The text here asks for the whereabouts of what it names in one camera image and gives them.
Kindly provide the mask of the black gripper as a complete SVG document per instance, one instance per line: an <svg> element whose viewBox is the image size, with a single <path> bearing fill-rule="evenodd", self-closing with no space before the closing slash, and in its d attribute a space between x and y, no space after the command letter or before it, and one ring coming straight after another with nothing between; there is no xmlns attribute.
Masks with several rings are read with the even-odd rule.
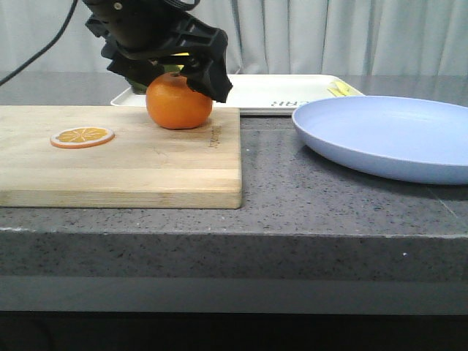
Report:
<svg viewBox="0 0 468 351"><path fill-rule="evenodd" d="M136 60L188 53L181 64L188 87L215 102L227 101L233 87L225 62L227 35L189 14L188 4L133 0L84 4L91 10L88 29L123 55L111 59L108 71L148 87L165 69Z"/></svg>

